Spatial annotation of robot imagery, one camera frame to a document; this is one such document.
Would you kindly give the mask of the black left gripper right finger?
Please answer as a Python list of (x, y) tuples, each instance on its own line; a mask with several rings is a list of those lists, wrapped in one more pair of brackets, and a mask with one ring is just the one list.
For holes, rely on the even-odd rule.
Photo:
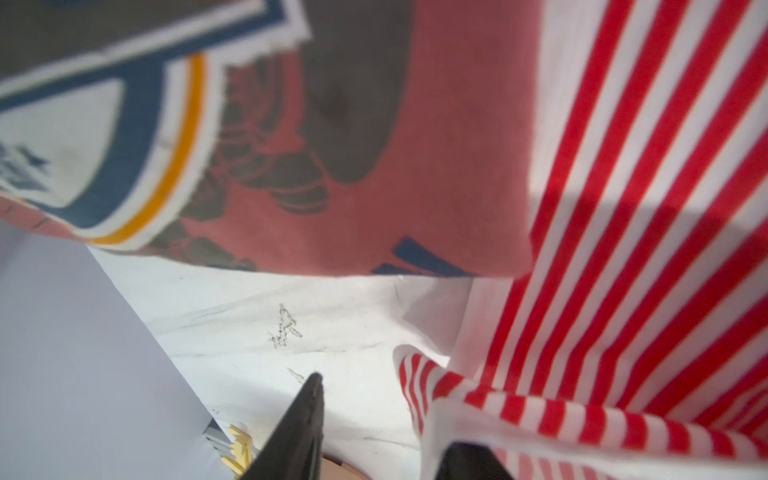
[(486, 446), (451, 444), (443, 454), (436, 480), (512, 480), (493, 452)]

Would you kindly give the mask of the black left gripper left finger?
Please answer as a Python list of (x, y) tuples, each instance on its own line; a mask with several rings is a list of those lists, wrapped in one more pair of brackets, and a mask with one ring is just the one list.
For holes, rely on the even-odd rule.
[(322, 376), (311, 374), (258, 453), (243, 480), (320, 478), (324, 426)]

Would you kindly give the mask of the red white striped tank top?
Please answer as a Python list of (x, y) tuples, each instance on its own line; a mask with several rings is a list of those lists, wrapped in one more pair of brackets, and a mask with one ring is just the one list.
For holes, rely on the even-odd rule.
[(548, 1), (530, 273), (395, 350), (435, 479), (767, 475), (767, 5)]

